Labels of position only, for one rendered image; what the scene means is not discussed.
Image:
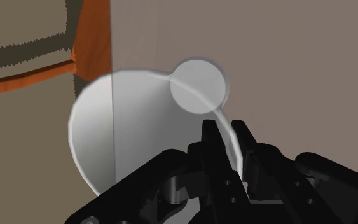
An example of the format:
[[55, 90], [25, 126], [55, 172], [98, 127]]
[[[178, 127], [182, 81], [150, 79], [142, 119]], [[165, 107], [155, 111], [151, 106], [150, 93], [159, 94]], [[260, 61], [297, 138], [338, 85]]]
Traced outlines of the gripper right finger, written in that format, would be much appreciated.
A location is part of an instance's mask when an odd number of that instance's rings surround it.
[[245, 122], [231, 123], [244, 156], [252, 200], [281, 200], [292, 224], [358, 224], [358, 172], [312, 152], [294, 160], [255, 140]]

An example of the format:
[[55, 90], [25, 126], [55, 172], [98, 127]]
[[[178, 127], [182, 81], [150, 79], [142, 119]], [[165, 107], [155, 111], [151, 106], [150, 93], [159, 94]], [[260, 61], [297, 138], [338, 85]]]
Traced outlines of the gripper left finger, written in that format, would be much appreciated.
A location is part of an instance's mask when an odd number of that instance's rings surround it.
[[242, 224], [241, 213], [249, 207], [213, 120], [203, 121], [202, 140], [187, 152], [161, 152], [64, 224], [164, 224], [194, 198], [200, 211], [188, 224]]

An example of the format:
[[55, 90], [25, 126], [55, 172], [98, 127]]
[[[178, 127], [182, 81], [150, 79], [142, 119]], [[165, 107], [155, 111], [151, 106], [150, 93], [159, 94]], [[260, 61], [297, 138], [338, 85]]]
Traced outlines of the white bowl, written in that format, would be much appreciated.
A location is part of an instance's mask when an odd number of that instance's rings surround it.
[[68, 140], [96, 198], [167, 149], [187, 152], [216, 122], [231, 168], [242, 180], [243, 155], [223, 112], [229, 83], [211, 60], [193, 57], [170, 72], [122, 69], [86, 86], [72, 106]]

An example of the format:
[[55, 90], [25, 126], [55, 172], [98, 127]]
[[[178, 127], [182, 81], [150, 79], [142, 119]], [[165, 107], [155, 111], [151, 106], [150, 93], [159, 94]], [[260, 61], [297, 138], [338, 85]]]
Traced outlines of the orange wooden furniture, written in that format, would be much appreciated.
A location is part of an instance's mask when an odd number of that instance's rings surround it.
[[93, 81], [112, 71], [110, 0], [83, 0], [71, 58], [22, 74], [0, 78], [0, 93], [72, 72]]

